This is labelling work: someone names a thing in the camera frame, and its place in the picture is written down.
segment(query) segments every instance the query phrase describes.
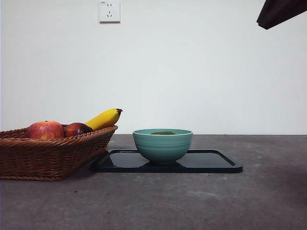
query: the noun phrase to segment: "ceramic bowl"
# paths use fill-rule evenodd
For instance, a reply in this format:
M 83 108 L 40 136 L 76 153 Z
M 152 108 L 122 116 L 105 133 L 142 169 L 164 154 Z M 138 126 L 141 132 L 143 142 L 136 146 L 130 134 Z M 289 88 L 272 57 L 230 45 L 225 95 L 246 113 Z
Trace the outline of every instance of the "ceramic bowl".
M 154 132 L 173 132 L 172 135 L 155 135 Z M 190 148 L 193 133 L 183 129 L 141 129 L 133 132 L 138 152 L 147 160 L 168 164 L 182 158 Z

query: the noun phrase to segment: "red apple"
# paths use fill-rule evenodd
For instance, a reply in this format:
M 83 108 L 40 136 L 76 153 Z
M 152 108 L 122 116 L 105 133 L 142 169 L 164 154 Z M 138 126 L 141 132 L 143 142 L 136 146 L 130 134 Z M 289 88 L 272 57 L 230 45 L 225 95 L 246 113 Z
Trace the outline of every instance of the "red apple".
M 73 137 L 76 135 L 80 135 L 82 133 L 89 133 L 93 132 L 93 129 L 89 126 L 87 126 L 84 123 L 71 123 L 67 125 L 64 129 L 64 135 L 65 137 Z
M 57 121 L 39 121 L 29 126 L 25 137 L 33 139 L 64 138 L 64 131 L 62 125 Z

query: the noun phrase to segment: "banana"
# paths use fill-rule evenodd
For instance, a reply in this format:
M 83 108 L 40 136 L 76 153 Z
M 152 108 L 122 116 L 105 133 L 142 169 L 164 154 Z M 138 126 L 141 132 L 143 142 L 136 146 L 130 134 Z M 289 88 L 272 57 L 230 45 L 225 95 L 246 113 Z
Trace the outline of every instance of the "banana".
M 113 126 L 120 117 L 122 109 L 108 109 L 97 115 L 93 119 L 85 122 L 85 124 L 91 127 L 94 131 Z

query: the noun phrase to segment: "rectangular tray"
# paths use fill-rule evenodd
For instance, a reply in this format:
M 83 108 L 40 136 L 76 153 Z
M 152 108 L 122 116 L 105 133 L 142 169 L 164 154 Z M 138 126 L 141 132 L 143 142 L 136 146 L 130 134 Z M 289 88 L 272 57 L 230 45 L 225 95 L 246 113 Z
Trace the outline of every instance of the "rectangular tray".
M 172 164 L 154 164 L 133 149 L 115 149 L 91 164 L 98 173 L 240 173 L 242 163 L 221 150 L 189 150 Z

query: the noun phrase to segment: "wall socket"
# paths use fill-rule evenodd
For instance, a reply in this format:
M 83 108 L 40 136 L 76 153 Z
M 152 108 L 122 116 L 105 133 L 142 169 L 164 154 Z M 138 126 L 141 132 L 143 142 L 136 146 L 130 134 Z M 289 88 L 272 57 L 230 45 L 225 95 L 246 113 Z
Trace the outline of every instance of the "wall socket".
M 99 2 L 99 22 L 100 23 L 120 22 L 119 0 L 106 0 Z

